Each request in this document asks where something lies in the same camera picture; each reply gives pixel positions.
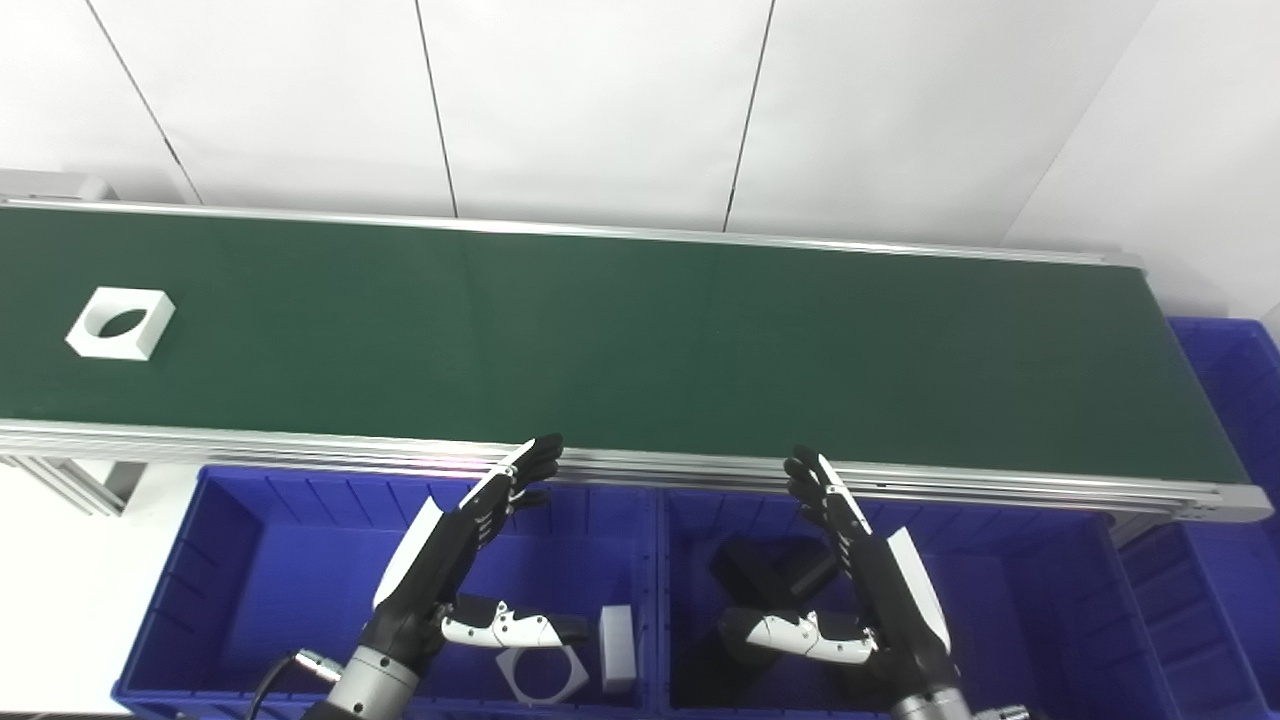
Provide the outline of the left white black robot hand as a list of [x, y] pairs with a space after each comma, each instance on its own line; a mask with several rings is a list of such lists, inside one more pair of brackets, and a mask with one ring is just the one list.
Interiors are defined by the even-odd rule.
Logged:
[[424, 679], [447, 643], [483, 648], [553, 648], [585, 642], [585, 618], [516, 609], [511, 602], [460, 594], [477, 552], [509, 515], [544, 503], [531, 491], [559, 469], [559, 433], [526, 441], [495, 464], [452, 510], [429, 500], [388, 562], [358, 648], [379, 667], [402, 667]]

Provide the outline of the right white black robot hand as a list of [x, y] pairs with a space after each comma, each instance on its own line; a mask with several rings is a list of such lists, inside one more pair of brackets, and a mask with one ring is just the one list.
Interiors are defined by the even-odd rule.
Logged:
[[873, 530], [829, 460], [805, 445], [783, 470], [803, 516], [824, 532], [850, 579], [858, 611], [727, 609], [719, 619], [727, 648], [824, 664], [854, 700], [892, 719], [972, 719], [945, 611], [910, 530]]

